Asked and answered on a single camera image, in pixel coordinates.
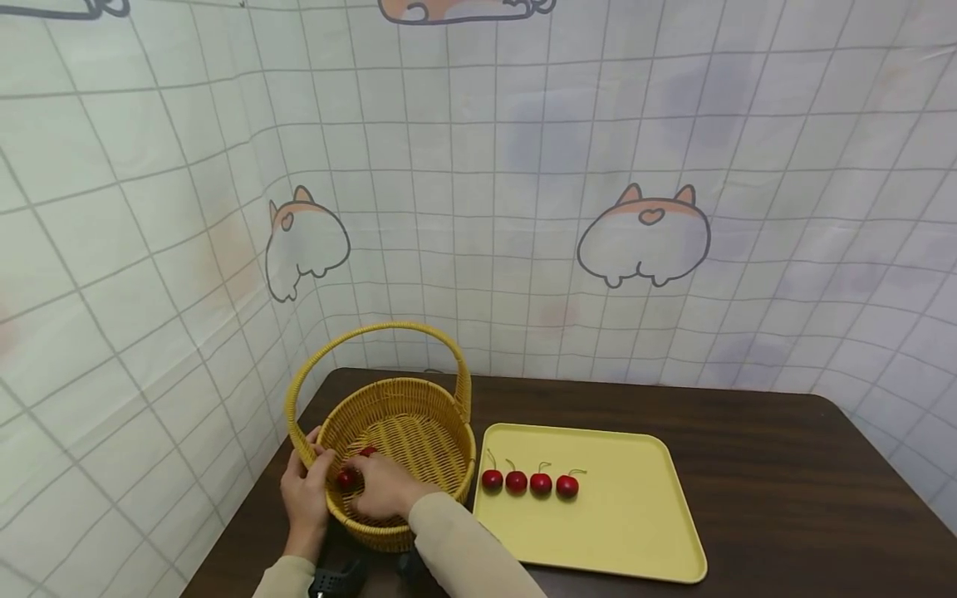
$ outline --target wooden table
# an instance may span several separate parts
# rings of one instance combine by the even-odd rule
[[[332,372],[302,427],[319,425],[352,391],[396,375],[410,374]],[[452,390],[451,375],[421,377]],[[957,597],[957,537],[821,397],[478,376],[473,385],[479,443],[500,421],[642,432],[663,440],[678,468],[708,558],[704,581],[679,586],[530,567],[552,598]],[[278,485],[289,451],[287,439],[184,596],[253,594],[285,543]],[[324,550],[330,567],[364,552],[338,525]],[[431,579],[403,587],[394,555],[367,558],[363,596],[444,595]]]

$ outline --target hand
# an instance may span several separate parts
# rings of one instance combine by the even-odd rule
[[[442,492],[435,484],[418,481],[406,468],[381,453],[354,456],[344,467],[359,470],[366,481],[366,490],[352,500],[352,507],[376,520],[398,515],[408,521],[412,507],[420,498]]]
[[[325,474],[336,456],[335,451],[327,451],[315,444],[318,436],[319,428],[316,428],[305,437],[317,455],[312,468],[306,471],[294,447],[289,455],[286,473],[279,481],[282,501],[289,516],[289,539],[282,554],[303,557],[310,563],[319,559],[319,548],[323,545],[325,530],[329,525],[329,509],[325,505]]]

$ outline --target wicker basket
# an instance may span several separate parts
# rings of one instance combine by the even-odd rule
[[[329,512],[360,543],[383,552],[404,552],[412,547],[412,531],[401,519],[372,520],[352,510],[351,501],[363,488],[342,493],[335,483],[343,461],[366,446],[404,465],[419,480],[437,484],[458,502],[464,502],[476,468],[476,439],[469,427],[472,412],[472,377],[456,344],[440,330],[413,321],[393,321],[353,330],[327,344],[296,374],[286,393],[289,436],[306,467],[316,456],[296,422],[296,399],[313,366],[336,346],[375,330],[417,330],[439,339],[458,362],[456,395],[418,378],[380,380],[350,394],[323,423],[318,443],[335,449],[325,496]]]

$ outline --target yellow tray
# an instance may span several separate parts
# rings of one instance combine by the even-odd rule
[[[644,577],[681,584],[704,579],[708,564],[668,448],[646,434],[495,424],[482,442],[531,477],[549,461],[552,484],[572,469],[578,496],[513,497],[476,490],[475,516],[523,563]]]

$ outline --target dog ear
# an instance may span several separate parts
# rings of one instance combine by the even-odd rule
[[[696,199],[693,185],[685,185],[678,194],[675,195],[675,201],[680,201],[682,204],[689,204],[691,206],[695,205]]]
[[[315,204],[316,200],[312,198],[312,193],[309,192],[309,189],[299,185],[296,187],[296,191],[293,193],[293,201],[300,202],[309,202],[310,204]]]
[[[625,190],[621,193],[621,197],[618,198],[614,204],[617,206],[619,204],[624,204],[625,202],[639,201],[641,199],[641,187],[638,186],[638,183],[631,183]]]

